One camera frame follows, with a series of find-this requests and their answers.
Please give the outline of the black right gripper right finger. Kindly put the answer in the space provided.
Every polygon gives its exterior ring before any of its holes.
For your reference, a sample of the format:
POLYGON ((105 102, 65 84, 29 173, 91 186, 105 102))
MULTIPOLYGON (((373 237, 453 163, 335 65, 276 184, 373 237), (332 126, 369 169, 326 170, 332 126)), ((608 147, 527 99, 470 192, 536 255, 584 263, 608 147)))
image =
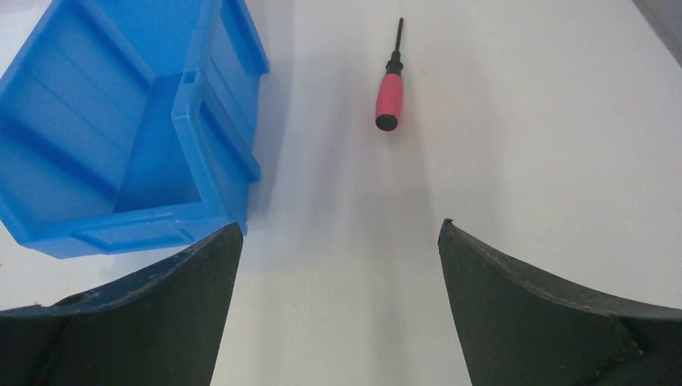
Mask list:
POLYGON ((438 249, 472 384, 680 384, 680 310, 568 281, 451 220, 438 249))

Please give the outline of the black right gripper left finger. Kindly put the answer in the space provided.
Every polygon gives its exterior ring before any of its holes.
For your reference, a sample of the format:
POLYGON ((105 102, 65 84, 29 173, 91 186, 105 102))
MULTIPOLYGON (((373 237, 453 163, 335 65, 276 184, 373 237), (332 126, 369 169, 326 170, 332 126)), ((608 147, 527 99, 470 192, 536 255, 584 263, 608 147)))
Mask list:
POLYGON ((2 384, 210 384, 242 247, 229 224, 54 305, 4 310, 2 384))

